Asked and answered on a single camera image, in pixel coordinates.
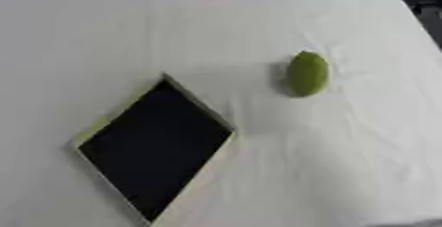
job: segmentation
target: green ball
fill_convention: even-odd
[[[295,96],[311,96],[320,92],[328,82],[329,66],[315,52],[302,51],[290,62],[286,77]]]

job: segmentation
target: black surface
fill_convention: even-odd
[[[80,150],[153,221],[230,133],[162,81]]]

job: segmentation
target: table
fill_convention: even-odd
[[[236,125],[155,222],[354,227],[442,214],[442,55],[402,0],[0,0],[0,225],[138,226],[70,139],[166,71]],[[292,99],[301,50],[331,67]]]

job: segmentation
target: white tablecloth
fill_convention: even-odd
[[[301,50],[331,81],[288,98]],[[0,0],[0,226],[136,226],[69,140],[162,71],[238,136],[156,226],[442,217],[441,59],[401,0]]]

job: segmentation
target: yellow-green ball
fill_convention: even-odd
[[[295,96],[311,96],[320,92],[327,84],[329,66],[315,52],[302,51],[290,62],[286,77]]]

